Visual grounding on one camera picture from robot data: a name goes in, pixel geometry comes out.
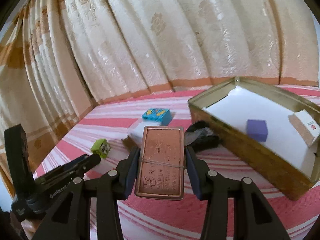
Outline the green toy brick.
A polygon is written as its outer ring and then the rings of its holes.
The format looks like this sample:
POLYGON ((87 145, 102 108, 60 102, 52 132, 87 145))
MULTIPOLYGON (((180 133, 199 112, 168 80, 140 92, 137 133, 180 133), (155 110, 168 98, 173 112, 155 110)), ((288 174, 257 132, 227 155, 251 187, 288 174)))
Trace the green toy brick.
POLYGON ((96 140, 91 147, 91 152, 93 154, 98 154, 102 159, 107 158, 110 150, 111 146, 106 139, 96 140))

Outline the white translucent plastic box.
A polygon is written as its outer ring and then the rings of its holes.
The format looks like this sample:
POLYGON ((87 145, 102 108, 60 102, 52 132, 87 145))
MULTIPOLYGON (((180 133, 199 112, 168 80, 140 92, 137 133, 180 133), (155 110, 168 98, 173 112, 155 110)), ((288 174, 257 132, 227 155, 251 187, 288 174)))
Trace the white translucent plastic box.
POLYGON ((143 119, 138 119, 128 128, 128 136, 138 145, 141 146, 143 140, 144 128, 146 126, 160 126, 160 122, 156 121, 146 121, 143 119))

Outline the copper embossed tin lid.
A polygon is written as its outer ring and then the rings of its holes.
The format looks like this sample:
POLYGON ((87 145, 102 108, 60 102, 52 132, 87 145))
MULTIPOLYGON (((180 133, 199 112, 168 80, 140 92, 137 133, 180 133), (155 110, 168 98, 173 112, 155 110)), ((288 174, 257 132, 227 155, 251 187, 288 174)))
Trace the copper embossed tin lid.
POLYGON ((135 195, 182 200, 184 195, 184 131, 181 127, 144 128, 135 195))

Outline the blue patterned toy block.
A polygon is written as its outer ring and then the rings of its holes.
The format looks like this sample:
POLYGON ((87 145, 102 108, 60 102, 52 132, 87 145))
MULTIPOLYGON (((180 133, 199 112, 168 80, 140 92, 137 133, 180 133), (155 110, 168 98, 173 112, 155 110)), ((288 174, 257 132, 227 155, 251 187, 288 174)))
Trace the blue patterned toy block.
POLYGON ((150 108, 142 115, 142 119, 159 122, 162 126, 167 126, 172 121, 172 115, 169 109, 150 108))

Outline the gold metal tin box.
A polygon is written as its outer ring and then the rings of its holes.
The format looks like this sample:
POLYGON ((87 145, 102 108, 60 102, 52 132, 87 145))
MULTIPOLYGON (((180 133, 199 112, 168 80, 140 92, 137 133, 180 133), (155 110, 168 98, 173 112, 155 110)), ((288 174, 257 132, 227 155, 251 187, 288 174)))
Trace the gold metal tin box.
POLYGON ((319 121, 319 105, 288 90, 246 77, 234 77, 224 81, 188 101, 193 122, 200 120, 208 122, 222 140, 225 148, 260 173, 287 198, 298 200, 319 181, 319 143, 314 144, 316 159, 311 176, 307 176, 245 133, 203 110, 203 107, 208 107, 223 99, 236 86, 270 99, 293 113, 306 110, 315 121, 319 121))

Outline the brown small block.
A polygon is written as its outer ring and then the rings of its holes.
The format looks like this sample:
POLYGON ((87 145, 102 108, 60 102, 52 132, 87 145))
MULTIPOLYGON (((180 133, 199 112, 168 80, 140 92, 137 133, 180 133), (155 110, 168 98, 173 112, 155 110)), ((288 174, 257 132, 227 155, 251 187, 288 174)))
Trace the brown small block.
POLYGON ((121 140, 125 148, 130 152, 134 147, 137 147, 137 144, 130 138, 126 137, 121 140))

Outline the purple cube block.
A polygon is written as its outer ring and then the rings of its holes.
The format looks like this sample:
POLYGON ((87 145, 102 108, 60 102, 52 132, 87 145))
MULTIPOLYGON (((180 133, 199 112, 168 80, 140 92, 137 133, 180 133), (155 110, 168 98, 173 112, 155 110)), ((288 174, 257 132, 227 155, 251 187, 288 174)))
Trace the purple cube block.
POLYGON ((258 142, 265 142, 268 136, 266 121, 248 119, 246 123, 246 134, 258 142))

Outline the black glossy bundle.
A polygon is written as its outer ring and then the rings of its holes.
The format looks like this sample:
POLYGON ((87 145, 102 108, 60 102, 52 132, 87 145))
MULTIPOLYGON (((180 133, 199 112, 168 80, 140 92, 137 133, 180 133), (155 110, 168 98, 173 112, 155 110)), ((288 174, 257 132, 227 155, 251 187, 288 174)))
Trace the black glossy bundle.
POLYGON ((217 148, 220 142, 220 137, 205 121, 193 123, 184 133, 184 146, 192 147, 195 153, 217 148))

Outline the white cork-sided box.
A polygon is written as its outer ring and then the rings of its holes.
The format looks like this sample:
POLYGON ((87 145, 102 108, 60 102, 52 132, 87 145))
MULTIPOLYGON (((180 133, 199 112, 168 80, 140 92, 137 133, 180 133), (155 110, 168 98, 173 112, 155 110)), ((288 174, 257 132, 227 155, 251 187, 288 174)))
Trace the white cork-sided box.
POLYGON ((290 124, 296 129, 308 147, 311 147, 319 137, 319 124, 306 111, 301 110, 289 115, 290 124))

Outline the white paper tin liner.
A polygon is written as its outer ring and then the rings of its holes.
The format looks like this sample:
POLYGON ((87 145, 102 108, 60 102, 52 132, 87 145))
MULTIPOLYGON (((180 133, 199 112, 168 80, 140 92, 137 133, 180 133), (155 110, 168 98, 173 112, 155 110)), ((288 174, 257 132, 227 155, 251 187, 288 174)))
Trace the white paper tin liner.
POLYGON ((218 102, 203 107, 203 110, 311 176, 316 146, 307 146, 290 123, 289 116, 293 111, 240 86, 236 86, 218 102))

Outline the cream floral curtain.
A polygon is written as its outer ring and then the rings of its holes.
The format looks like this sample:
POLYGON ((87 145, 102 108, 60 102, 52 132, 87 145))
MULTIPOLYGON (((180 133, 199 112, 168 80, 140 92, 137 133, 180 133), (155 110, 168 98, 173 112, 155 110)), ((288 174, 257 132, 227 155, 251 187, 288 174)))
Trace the cream floral curtain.
POLYGON ((96 103, 318 68, 303 0, 26 0, 1 35, 1 130, 23 126, 37 168, 96 103))

